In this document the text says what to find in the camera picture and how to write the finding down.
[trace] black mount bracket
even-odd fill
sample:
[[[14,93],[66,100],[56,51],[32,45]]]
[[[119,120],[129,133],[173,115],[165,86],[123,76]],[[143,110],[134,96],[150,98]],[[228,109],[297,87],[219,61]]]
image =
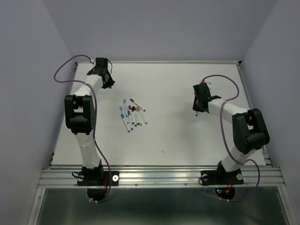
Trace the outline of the black mount bracket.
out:
[[[78,186],[118,186],[119,179],[114,181],[113,176],[117,175],[119,177],[118,171],[112,171],[112,177],[109,176],[109,171],[104,171],[102,163],[98,167],[93,169],[87,169],[82,167],[82,170],[78,173],[79,179],[77,180]]]
[[[98,75],[102,77],[102,88],[112,88],[115,81],[108,72],[108,59],[107,58],[96,58],[96,63],[93,69],[91,69],[87,75]]]
[[[200,83],[193,86],[195,92],[193,110],[196,112],[209,113],[208,103],[214,99],[221,98],[220,96],[211,96],[210,89],[207,83]]]
[[[238,169],[232,172],[226,172],[221,161],[217,165],[217,170],[201,171],[200,181],[203,186],[228,185],[232,180],[235,185],[244,184],[241,170]]]

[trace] marker pen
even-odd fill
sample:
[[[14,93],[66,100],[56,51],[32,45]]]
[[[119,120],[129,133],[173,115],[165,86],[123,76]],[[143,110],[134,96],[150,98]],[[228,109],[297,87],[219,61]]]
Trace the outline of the marker pen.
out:
[[[130,99],[130,101],[132,101],[133,102],[133,104],[135,104],[136,106],[139,106],[132,98]]]
[[[126,99],[123,99],[123,103],[124,103],[124,109],[125,109],[125,116],[128,117],[128,108],[127,108],[127,104],[126,104]]]
[[[148,122],[146,121],[146,118],[144,117],[144,115],[143,115],[143,113],[142,113],[142,111],[141,111],[141,108],[138,107],[137,110],[138,110],[138,112],[139,112],[139,114],[140,114],[142,120],[144,121],[144,123],[145,123],[145,124],[148,124]]]
[[[131,129],[131,130],[133,130],[133,128],[132,128],[132,122],[131,122],[131,121],[132,121],[132,120],[131,120],[131,117],[130,117],[130,116],[128,116],[128,118],[129,118],[129,125],[130,125],[130,129]]]
[[[135,111],[133,110],[134,107],[131,108],[131,113],[133,114],[133,117],[135,119],[135,127],[137,127],[137,120],[136,120],[136,115],[135,115]]]
[[[136,116],[137,116],[137,118],[138,118],[138,120],[139,120],[139,122],[140,122],[140,126],[142,126],[143,123],[142,123],[142,120],[141,120],[141,118],[140,118],[140,116],[139,116],[139,113],[137,112],[137,109],[135,109],[135,113],[136,113]]]
[[[122,107],[122,106],[120,106],[120,110],[121,110],[122,114],[123,114],[123,115],[125,115],[125,113],[124,113],[124,110],[123,110],[123,107]]]
[[[134,106],[133,106],[132,108],[133,108],[133,110],[134,110],[134,114],[135,114],[135,120],[136,120],[136,123],[137,123],[137,125],[140,125],[140,122],[139,122],[139,118],[138,118],[138,116],[137,116],[136,109],[135,109],[135,107],[134,107]]]
[[[121,114],[121,118],[122,118],[122,120],[124,122],[124,125],[126,126],[126,129],[127,129],[128,133],[129,133],[130,132],[130,128],[128,128],[128,126],[127,126],[124,114]]]
[[[131,105],[129,105],[128,107],[129,107],[129,113],[130,113],[129,116],[130,116],[130,118],[131,118],[131,123],[134,125],[135,122],[134,122],[134,119],[133,119],[133,116],[132,116],[132,113],[131,113],[131,110],[132,110],[132,109],[131,109]]]

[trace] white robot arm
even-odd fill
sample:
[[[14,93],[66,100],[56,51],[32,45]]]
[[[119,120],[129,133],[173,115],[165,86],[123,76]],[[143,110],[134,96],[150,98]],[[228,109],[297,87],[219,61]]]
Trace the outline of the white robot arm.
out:
[[[94,142],[97,112],[92,95],[93,91],[96,93],[101,87],[111,88],[115,83],[107,67],[108,59],[96,58],[95,67],[87,73],[85,84],[73,95],[65,97],[66,126],[75,135],[82,155],[82,171],[75,176],[79,178],[79,186],[100,186],[104,182],[103,166]]]
[[[207,83],[193,86],[195,100],[193,110],[207,112],[220,117],[224,100],[219,96],[211,96]],[[202,171],[205,179],[203,185],[226,185],[234,180],[234,184],[243,184],[242,179],[237,179],[241,174],[240,167],[256,150],[270,142],[268,130],[263,116],[258,109],[244,109],[226,103],[223,107],[222,118],[232,124],[234,147],[221,160],[215,171]]]

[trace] white table surface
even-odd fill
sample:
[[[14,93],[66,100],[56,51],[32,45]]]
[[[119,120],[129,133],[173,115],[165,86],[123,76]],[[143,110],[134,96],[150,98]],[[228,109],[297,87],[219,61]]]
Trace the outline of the white table surface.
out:
[[[75,79],[84,81],[91,64],[81,63]],[[232,101],[248,108],[238,70],[234,64],[115,63],[112,89],[97,93],[97,142],[111,165],[217,165],[226,156],[217,116],[192,110],[193,85],[211,74],[223,74],[239,86],[240,96]],[[212,95],[227,99],[236,94],[230,81],[210,78]],[[71,94],[81,85],[75,83]],[[130,98],[145,110],[148,125],[131,133],[120,117],[123,99]],[[232,126],[224,122],[229,148],[233,144]],[[265,165],[261,150],[250,158]],[[52,165],[81,165],[78,143],[63,120]]]

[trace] light purple wall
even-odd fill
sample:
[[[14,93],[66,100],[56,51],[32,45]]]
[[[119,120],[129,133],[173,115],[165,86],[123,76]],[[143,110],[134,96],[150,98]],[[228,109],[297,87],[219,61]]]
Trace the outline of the light purple wall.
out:
[[[241,60],[276,0],[43,0],[70,53]]]
[[[0,21],[0,224],[24,225],[69,90],[53,73],[70,54],[41,0],[2,0]]]
[[[300,1],[279,0],[249,49],[242,70],[254,107],[270,133],[268,152],[280,166],[300,216]]]

